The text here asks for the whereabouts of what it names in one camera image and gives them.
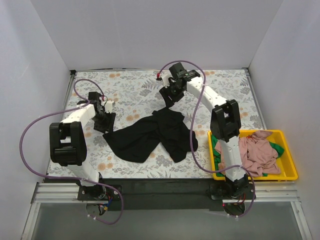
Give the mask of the black t shirt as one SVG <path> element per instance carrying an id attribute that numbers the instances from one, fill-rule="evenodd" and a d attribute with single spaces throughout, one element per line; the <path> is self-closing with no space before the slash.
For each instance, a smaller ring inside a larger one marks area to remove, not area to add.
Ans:
<path id="1" fill-rule="evenodd" d="M 171 159 L 179 163 L 199 146 L 195 132 L 188 129 L 184 119 L 182 113 L 165 107 L 126 128 L 106 133 L 103 138 L 124 161 L 144 163 L 158 144 L 162 144 Z"/>

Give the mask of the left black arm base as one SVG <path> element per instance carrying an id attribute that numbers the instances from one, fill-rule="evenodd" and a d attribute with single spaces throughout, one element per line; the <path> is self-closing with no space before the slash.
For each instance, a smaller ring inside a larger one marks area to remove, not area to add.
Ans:
<path id="1" fill-rule="evenodd" d="M 79 201 L 109 201 L 120 200 L 117 191 L 101 185 L 79 186 L 77 200 Z"/>

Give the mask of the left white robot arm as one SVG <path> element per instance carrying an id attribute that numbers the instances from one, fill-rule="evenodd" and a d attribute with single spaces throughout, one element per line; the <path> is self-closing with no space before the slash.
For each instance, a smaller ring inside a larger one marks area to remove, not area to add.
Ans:
<path id="1" fill-rule="evenodd" d="M 100 173 L 86 161 L 87 145 L 84 128 L 89 121 L 93 129 L 102 134 L 113 131 L 116 113 L 115 102 L 98 92 L 90 92 L 88 100 L 77 103 L 76 110 L 60 122 L 49 126 L 50 158 L 52 162 L 70 170 L 79 178 L 82 186 L 90 187 L 89 194 L 95 200 L 106 196 L 106 187 L 99 183 Z"/>

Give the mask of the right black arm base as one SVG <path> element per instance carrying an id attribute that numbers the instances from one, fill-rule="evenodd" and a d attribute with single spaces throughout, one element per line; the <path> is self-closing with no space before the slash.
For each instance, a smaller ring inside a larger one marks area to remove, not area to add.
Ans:
<path id="1" fill-rule="evenodd" d="M 253 184 L 243 179 L 236 181 L 236 183 L 229 180 L 214 180 L 209 184 L 205 193 L 212 200 L 236 200 L 239 198 L 252 200 L 256 198 Z"/>

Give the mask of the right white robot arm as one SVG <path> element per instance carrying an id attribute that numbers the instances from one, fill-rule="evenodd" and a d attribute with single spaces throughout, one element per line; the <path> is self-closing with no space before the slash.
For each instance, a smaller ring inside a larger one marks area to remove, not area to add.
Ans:
<path id="1" fill-rule="evenodd" d="M 228 100 L 215 92 L 206 83 L 206 74 L 196 66 L 194 70 L 186 70 L 183 60 L 175 60 L 166 64 L 169 75 L 156 74 L 157 81 L 163 83 L 160 94 L 167 108 L 184 97 L 188 92 L 197 98 L 198 104 L 203 104 L 211 114 L 210 131 L 220 143 L 224 156 L 227 195 L 237 199 L 245 192 L 242 183 L 250 178 L 249 171 L 243 167 L 239 150 L 239 135 L 241 129 L 240 110 L 238 102 Z"/>

